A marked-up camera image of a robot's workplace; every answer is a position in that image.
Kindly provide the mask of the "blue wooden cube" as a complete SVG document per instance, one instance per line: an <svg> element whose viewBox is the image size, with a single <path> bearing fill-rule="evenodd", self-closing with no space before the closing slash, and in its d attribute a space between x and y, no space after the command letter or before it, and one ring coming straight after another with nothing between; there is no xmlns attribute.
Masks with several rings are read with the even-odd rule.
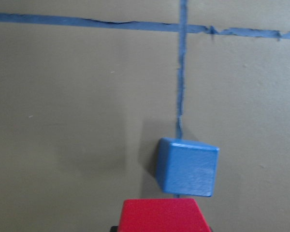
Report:
<svg viewBox="0 0 290 232"><path fill-rule="evenodd" d="M219 148L198 141L161 138L156 181L165 193L211 197Z"/></svg>

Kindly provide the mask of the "red wooden cube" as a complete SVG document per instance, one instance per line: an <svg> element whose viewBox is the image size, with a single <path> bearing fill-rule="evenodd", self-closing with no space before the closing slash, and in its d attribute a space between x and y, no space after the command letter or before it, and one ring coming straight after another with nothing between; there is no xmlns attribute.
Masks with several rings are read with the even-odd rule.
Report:
<svg viewBox="0 0 290 232"><path fill-rule="evenodd" d="M190 198L129 199L122 207L119 232L210 232Z"/></svg>

